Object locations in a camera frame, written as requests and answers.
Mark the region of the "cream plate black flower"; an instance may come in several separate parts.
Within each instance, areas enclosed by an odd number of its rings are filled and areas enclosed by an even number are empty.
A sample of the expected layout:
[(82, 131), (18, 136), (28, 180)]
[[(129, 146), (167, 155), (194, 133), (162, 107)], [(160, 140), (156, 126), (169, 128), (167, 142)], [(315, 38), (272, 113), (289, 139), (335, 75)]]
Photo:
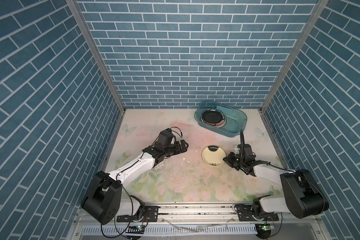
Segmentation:
[(223, 165), (226, 156), (225, 151), (221, 147), (215, 145), (207, 146), (202, 151), (202, 160), (211, 167), (220, 167)]

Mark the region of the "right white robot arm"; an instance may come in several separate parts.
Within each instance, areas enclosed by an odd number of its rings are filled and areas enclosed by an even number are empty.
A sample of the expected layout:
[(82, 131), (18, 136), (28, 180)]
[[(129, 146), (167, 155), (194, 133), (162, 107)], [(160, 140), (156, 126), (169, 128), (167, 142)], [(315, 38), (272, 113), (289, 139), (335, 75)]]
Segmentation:
[(238, 145), (238, 153), (229, 153), (223, 161), (246, 175), (262, 178), (282, 187), (281, 197), (268, 195), (253, 200), (252, 215), (256, 219), (265, 218), (272, 213), (287, 213), (303, 219), (319, 215), (330, 207), (328, 199), (308, 170), (288, 170), (270, 162), (256, 160), (256, 155), (248, 144)]

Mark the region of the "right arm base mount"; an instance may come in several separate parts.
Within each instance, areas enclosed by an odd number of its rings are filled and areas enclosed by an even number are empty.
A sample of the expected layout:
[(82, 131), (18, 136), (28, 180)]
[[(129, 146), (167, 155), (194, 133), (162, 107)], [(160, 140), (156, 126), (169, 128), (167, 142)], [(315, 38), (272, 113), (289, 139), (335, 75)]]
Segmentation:
[(257, 205), (234, 205), (234, 211), (237, 213), (240, 222), (276, 222), (279, 220), (277, 213), (266, 213)]

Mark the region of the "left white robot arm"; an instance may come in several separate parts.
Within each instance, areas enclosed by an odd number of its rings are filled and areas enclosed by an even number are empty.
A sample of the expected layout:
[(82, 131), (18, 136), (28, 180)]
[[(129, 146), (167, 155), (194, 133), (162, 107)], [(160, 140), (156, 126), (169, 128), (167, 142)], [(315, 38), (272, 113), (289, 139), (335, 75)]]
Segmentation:
[(99, 171), (93, 175), (81, 201), (81, 208), (101, 225), (116, 218), (139, 221), (145, 213), (145, 203), (132, 196), (126, 187), (153, 169), (163, 160), (187, 152), (189, 144), (176, 138), (177, 132), (168, 128), (161, 131), (155, 141), (126, 165), (106, 173)]

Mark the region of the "black round plate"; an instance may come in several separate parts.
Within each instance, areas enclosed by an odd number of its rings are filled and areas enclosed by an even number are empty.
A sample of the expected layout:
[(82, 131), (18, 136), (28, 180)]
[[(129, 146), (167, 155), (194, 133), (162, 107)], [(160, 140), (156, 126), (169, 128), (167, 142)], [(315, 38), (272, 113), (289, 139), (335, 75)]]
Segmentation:
[(201, 119), (204, 123), (211, 126), (222, 126), (226, 122), (225, 115), (217, 109), (207, 109), (203, 111)]

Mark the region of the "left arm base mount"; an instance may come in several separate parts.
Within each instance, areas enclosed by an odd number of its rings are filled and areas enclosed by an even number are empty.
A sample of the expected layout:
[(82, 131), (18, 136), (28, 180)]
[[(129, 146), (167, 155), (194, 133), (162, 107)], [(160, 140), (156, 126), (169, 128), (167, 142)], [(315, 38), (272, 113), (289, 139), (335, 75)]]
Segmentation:
[(138, 211), (132, 215), (117, 216), (116, 222), (129, 223), (129, 222), (157, 222), (159, 214), (159, 206), (145, 206), (139, 207)]

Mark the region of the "green rim HAO SHI plate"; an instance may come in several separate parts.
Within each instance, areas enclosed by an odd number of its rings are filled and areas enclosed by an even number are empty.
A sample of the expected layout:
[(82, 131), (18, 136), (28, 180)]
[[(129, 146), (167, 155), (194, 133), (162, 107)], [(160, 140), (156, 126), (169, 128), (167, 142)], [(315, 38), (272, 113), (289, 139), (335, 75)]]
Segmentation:
[(222, 128), (226, 124), (226, 119), (222, 116), (202, 116), (202, 121), (216, 128)]

